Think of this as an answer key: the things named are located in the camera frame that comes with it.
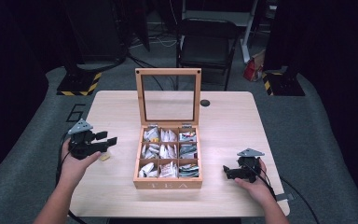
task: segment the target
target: chair backrest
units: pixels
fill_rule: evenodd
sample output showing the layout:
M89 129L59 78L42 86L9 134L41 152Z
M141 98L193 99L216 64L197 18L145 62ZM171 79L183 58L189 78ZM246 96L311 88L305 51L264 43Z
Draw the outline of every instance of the chair backrest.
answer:
M177 26L178 35L210 36L236 39L239 28L232 21L186 18Z

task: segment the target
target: gray floor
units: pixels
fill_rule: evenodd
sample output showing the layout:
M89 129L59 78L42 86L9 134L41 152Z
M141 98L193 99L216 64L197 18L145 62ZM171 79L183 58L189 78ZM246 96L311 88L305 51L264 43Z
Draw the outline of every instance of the gray floor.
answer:
M251 54L266 46L268 37L257 35ZM131 54L157 67L175 67L174 47L159 40L131 48ZM243 78L244 63L238 48L232 65L229 91L249 91L257 104L278 171L308 200L321 223L358 223L358 191L342 160L331 132L324 106L312 85L301 75L298 80L305 97L268 96L262 81ZM89 64L98 67L102 64ZM103 75L96 91L136 90L131 60ZM49 90L33 120L0 165L0 223L30 223L53 191L57 151L62 134L74 125L66 122L74 105L86 119L93 97L58 96L56 89L65 75L63 68L47 73ZM315 223L309 208L296 198L289 202L292 223ZM106 218L85 217L88 223L105 223ZM264 223L262 217L243 218L242 223Z

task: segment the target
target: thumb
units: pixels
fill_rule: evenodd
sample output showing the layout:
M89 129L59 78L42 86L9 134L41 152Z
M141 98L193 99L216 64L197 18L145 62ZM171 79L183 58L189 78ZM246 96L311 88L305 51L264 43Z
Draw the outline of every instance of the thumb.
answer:
M235 178L234 181L241 187L243 187L244 189L248 189L250 188L250 186L252 185L251 183L249 182L246 182L242 179L239 179L239 178Z
M92 155L83 159L83 162L85 163L86 167L89 167L91 164L93 164L95 161L97 161L98 158L100 158L100 156L101 156L101 152L96 151Z

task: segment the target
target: red bag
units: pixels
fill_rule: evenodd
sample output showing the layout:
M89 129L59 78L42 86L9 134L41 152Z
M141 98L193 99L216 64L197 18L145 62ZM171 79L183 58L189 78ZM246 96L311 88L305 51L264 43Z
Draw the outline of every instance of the red bag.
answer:
M259 53L252 56L252 58L246 64L243 76L249 81L257 81L261 78L265 53L266 51L264 49L261 50Z

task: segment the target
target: yellow and black hazard tape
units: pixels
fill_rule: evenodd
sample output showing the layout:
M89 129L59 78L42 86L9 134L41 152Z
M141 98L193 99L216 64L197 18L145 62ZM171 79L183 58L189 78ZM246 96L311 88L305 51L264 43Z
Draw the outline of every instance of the yellow and black hazard tape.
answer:
M95 75L92 80L91 85L87 91L57 91L57 95L67 95L67 96L75 96L75 95L92 95L95 88L97 88L98 81L100 80L102 73L98 73Z
M269 74L277 75L277 76L281 76L281 75L282 75L282 73L269 73ZM264 87L266 88L267 94L268 94L268 95L274 95L274 92L273 92L273 90L272 90L272 88L271 88L271 85L269 84L269 79L268 79L267 74L266 74L266 73L263 73L262 78L263 78Z

